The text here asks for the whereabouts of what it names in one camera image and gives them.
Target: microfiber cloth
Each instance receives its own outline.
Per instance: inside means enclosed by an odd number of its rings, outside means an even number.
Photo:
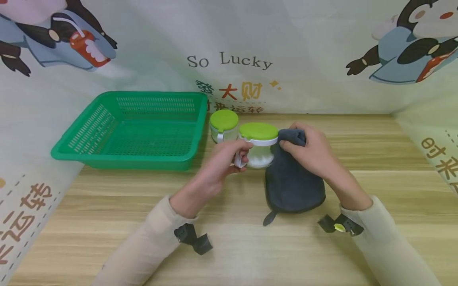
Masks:
[[[272,212],[263,225],[270,224],[277,213],[301,213],[320,206],[325,198],[324,181],[307,171],[294,157],[280,147],[280,141],[305,146],[305,133],[299,129],[282,129],[273,146],[273,162],[266,169],[267,204]]]

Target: basket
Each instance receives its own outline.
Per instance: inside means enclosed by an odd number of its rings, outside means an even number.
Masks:
[[[106,92],[51,151],[99,169],[188,170],[207,114],[197,92]]]

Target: white jar handle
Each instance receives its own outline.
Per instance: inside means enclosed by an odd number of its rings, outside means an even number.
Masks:
[[[243,162],[242,162],[242,156],[240,156],[240,152],[237,152],[237,153],[235,154],[234,165],[235,165],[237,168],[243,168],[243,167],[246,166],[246,163],[243,163]]]
[[[216,143],[222,143],[223,140],[224,140],[224,133],[218,132],[218,135],[216,136]]]

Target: cartoon character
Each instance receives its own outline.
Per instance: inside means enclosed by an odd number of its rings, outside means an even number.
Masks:
[[[379,25],[372,37],[378,45],[350,62],[347,75],[381,64],[371,80],[421,82],[458,57],[458,0],[410,0],[399,16]]]
[[[25,76],[22,48],[43,67],[94,71],[116,57],[117,42],[80,0],[0,0],[0,27],[1,60]]]

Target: black clip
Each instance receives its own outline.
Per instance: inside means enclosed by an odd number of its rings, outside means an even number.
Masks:
[[[318,224],[324,231],[328,233],[335,231],[349,232],[351,236],[357,236],[364,231],[362,226],[355,223],[343,214],[339,215],[336,220],[332,219],[329,215],[325,215],[322,219],[319,220]]]
[[[204,234],[201,237],[197,237],[196,229],[190,223],[185,223],[175,229],[174,234],[180,243],[191,245],[199,255],[204,255],[213,248],[208,235]]]

